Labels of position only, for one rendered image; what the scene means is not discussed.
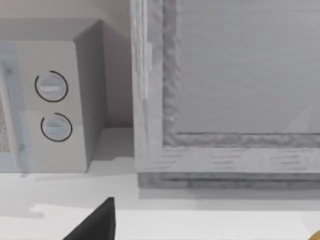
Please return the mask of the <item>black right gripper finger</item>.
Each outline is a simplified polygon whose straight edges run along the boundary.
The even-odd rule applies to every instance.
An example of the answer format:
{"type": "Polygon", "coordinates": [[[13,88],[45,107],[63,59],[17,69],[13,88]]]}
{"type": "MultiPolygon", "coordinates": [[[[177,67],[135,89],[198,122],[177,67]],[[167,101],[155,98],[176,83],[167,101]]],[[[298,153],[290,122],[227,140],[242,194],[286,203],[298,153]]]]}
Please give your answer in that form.
{"type": "Polygon", "coordinates": [[[62,240],[116,240],[115,198],[108,197],[62,240]]]}

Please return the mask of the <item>smaller microwave knob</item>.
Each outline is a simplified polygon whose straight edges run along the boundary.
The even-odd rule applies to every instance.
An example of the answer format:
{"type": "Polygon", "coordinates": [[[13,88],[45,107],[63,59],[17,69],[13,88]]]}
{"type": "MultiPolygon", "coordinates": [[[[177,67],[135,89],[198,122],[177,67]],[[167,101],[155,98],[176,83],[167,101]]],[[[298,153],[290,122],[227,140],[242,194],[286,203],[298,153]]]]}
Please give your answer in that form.
{"type": "Polygon", "coordinates": [[[40,130],[48,140],[62,143],[71,137],[73,126],[65,115],[55,112],[41,119],[40,130]]]}

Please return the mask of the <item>pale microwave oven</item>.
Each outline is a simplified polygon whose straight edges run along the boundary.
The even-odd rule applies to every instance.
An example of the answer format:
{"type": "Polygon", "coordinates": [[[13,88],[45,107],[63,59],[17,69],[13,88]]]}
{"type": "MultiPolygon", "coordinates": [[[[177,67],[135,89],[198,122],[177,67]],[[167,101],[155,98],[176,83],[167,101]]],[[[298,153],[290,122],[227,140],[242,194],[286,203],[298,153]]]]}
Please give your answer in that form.
{"type": "Polygon", "coordinates": [[[0,19],[0,173],[84,173],[105,126],[103,26],[0,19]]]}

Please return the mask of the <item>larger microwave knob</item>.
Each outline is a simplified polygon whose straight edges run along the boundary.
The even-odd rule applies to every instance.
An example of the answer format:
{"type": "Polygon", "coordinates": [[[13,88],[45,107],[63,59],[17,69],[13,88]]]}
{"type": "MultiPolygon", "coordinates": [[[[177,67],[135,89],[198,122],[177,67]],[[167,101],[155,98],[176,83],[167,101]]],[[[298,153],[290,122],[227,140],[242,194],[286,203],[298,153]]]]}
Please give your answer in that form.
{"type": "Polygon", "coordinates": [[[34,81],[34,88],[38,96],[49,103],[62,101],[69,91],[66,78],[53,70],[38,75],[34,81]]]}

